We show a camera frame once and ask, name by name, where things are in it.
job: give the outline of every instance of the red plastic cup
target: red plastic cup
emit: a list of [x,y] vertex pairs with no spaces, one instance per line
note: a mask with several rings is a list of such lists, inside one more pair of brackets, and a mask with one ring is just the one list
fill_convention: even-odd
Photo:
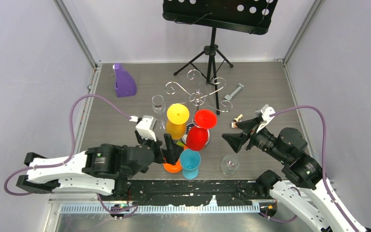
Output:
[[201,128],[211,129],[217,124],[217,116],[210,110],[198,110],[194,121]]
[[204,128],[193,127],[188,132],[187,141],[185,143],[191,150],[200,151],[205,147],[207,141],[208,130]]

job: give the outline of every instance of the tripod leg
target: tripod leg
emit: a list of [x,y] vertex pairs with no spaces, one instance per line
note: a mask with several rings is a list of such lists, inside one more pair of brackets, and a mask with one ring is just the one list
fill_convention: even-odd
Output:
[[211,77],[211,64],[213,62],[213,60],[212,60],[213,58],[214,58],[214,56],[211,56],[211,55],[208,56],[207,76],[205,76],[205,78],[206,78],[205,81],[206,81],[207,84],[210,84],[211,83],[211,80],[210,80],[210,77]]
[[192,62],[196,61],[200,56],[204,54],[204,51],[202,51],[200,54],[198,54],[196,57],[194,57],[192,60],[190,60],[186,65],[184,65],[182,68],[180,68],[178,71],[176,71],[173,75],[176,76],[179,72],[181,72],[183,69],[185,69],[188,65],[190,65]]
[[220,54],[220,56],[229,64],[230,67],[234,67],[233,64],[220,52],[220,50],[217,49],[217,52]]
[[[214,84],[217,83],[217,69],[215,68],[215,57],[214,55],[212,55],[212,58],[211,58],[211,63],[213,64],[213,79],[214,79]],[[217,85],[214,85],[214,89],[217,91],[218,90],[218,86]],[[215,92],[215,104],[217,106],[217,115],[220,115],[220,112],[218,111],[220,109],[220,102],[218,101],[218,92]]]

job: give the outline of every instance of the purple 3d printed part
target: purple 3d printed part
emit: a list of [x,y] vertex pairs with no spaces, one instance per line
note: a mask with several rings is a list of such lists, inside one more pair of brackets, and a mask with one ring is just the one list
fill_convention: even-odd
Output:
[[136,82],[133,77],[128,73],[121,64],[116,63],[113,65],[114,76],[116,82],[114,89],[118,98],[134,96],[137,93]]

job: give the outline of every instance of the metal wine glass holder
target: metal wine glass holder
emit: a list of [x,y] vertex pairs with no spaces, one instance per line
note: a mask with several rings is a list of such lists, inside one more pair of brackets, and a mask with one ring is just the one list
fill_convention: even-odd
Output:
[[198,79],[199,79],[199,85],[198,85],[198,88],[195,89],[195,91],[194,91],[193,93],[189,93],[185,88],[183,88],[183,87],[181,86],[181,84],[179,84],[179,83],[177,83],[177,82],[175,82],[175,81],[170,81],[170,82],[168,82],[168,83],[166,84],[166,86],[165,86],[165,88],[164,88],[164,89],[166,90],[166,93],[169,94],[169,95],[173,95],[173,94],[176,93],[174,87],[175,87],[176,85],[177,85],[178,87],[180,87],[180,89],[182,89],[185,93],[187,93],[187,94],[189,95],[189,99],[188,99],[188,101],[186,101],[186,102],[181,102],[180,104],[189,104],[189,103],[193,104],[193,105],[196,107],[196,108],[195,108],[195,112],[194,112],[194,114],[199,110],[199,107],[200,107],[201,105],[203,105],[203,104],[205,104],[206,106],[208,106],[208,107],[210,107],[210,108],[212,108],[212,109],[214,109],[214,110],[216,110],[216,111],[219,111],[219,112],[223,112],[223,113],[227,113],[227,112],[229,112],[229,111],[232,109],[232,103],[231,103],[230,101],[227,101],[227,100],[222,100],[222,101],[221,101],[221,105],[224,106],[224,107],[226,108],[226,110],[219,110],[219,109],[217,109],[217,108],[215,108],[215,107],[212,107],[212,106],[210,106],[209,104],[205,103],[205,98],[206,98],[206,97],[208,97],[208,96],[210,96],[210,95],[212,95],[212,94],[215,94],[215,93],[219,92],[220,90],[222,90],[222,89],[225,87],[225,85],[227,85],[225,79],[224,79],[224,78],[221,78],[221,77],[217,77],[217,78],[215,78],[215,79],[214,79],[214,85],[219,85],[219,86],[222,85],[222,86],[219,87],[216,91],[204,95],[204,94],[201,92],[201,90],[200,90],[200,86],[201,86],[201,82],[205,82],[205,79],[202,77],[200,71],[198,71],[198,70],[196,70],[196,69],[192,69],[192,70],[188,71],[188,73],[187,73],[187,78],[188,78],[189,80],[194,80],[194,79],[196,79],[196,78],[195,78],[196,75],[199,76],[199,78],[198,78]]

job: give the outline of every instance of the tripod stand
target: tripod stand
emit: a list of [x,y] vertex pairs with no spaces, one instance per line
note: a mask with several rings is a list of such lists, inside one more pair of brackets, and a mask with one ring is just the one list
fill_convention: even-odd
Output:
[[[173,75],[176,76],[179,72],[181,72],[183,69],[185,69],[188,65],[193,66],[195,69],[197,69],[201,75],[205,78],[206,83],[209,85],[214,86],[214,89],[217,90],[218,86],[211,83],[214,80],[214,83],[217,83],[217,72],[223,65],[224,61],[228,63],[228,65],[232,68],[234,67],[233,64],[218,50],[218,45],[215,44],[215,34],[217,32],[217,28],[213,28],[211,31],[211,42],[209,46],[205,46],[204,50],[200,52],[196,57],[192,58],[186,65],[184,65],[182,68],[180,68],[178,71],[176,71]],[[218,52],[218,54],[224,59],[221,65],[216,69],[215,67],[215,55]],[[196,61],[198,58],[200,58],[202,55],[208,55],[208,68],[207,68],[207,75],[205,76],[202,74],[202,72],[193,64],[194,61]],[[220,115],[220,103],[218,101],[218,92],[215,93],[215,104],[217,106],[217,115]]]

